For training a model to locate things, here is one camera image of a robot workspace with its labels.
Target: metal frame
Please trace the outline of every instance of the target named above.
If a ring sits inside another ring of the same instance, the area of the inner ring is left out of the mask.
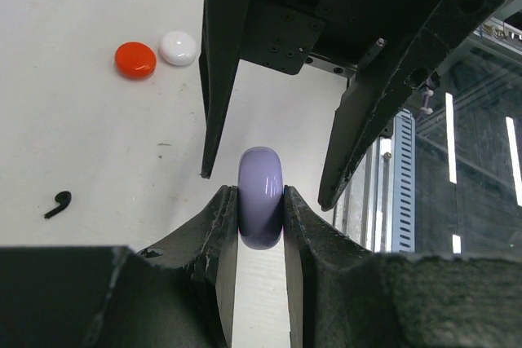
[[[331,59],[321,58],[317,55],[308,56],[305,63],[314,68],[322,69],[328,73],[333,73],[334,75],[339,75],[340,77],[346,77],[348,79],[355,75],[357,70],[355,64],[336,64]]]
[[[349,236],[349,227],[360,221],[361,233],[350,236],[356,243],[374,252],[412,253],[415,251],[415,120],[412,113],[406,109],[400,111],[394,119],[394,127],[391,139],[379,138],[366,152],[335,206],[333,225]],[[358,211],[350,207],[356,206],[361,197],[356,192],[361,185],[364,195]]]
[[[491,18],[475,29],[439,66],[437,72],[444,75],[475,48],[509,63],[522,65],[522,31],[497,18]]]
[[[415,251],[415,120],[408,110],[395,118],[391,251]]]

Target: fluorescent light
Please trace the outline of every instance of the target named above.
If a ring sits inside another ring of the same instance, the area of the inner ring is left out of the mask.
[[[381,138],[380,146],[379,146],[379,152],[381,155],[386,154],[389,152],[392,153],[392,141],[390,139]]]
[[[513,167],[513,179],[515,180],[516,204],[522,207],[522,177],[520,176],[519,151],[516,146],[515,122],[511,117],[506,117],[506,126],[511,166]]]
[[[453,234],[451,236],[451,240],[453,241],[453,252],[455,254],[460,254],[460,252],[461,252],[460,236],[456,236],[455,234]]]
[[[446,93],[446,136],[448,139],[449,181],[457,183],[457,158],[455,157],[455,126],[453,123],[453,96]]]
[[[375,213],[374,252],[380,253],[382,241],[383,241],[383,213],[381,211],[377,211]]]

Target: black earbud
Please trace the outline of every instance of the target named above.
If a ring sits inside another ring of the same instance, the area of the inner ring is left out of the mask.
[[[56,208],[54,208],[53,210],[49,211],[47,214],[43,215],[44,218],[49,219],[49,218],[52,218],[53,216],[55,216],[56,214],[59,214],[60,212],[62,212],[64,209],[66,209],[69,206],[69,204],[71,204],[72,198],[73,198],[73,195],[71,195],[71,192],[64,191],[64,192],[58,193],[55,197],[55,201],[60,205],[57,206]]]

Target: red round object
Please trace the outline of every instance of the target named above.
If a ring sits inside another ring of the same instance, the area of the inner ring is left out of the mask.
[[[139,79],[154,72],[156,55],[141,42],[126,42],[117,48],[114,62],[122,75]]]

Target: white round object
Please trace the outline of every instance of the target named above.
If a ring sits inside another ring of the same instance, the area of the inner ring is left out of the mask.
[[[185,32],[167,33],[160,42],[160,55],[167,63],[190,65],[197,57],[196,41]]]

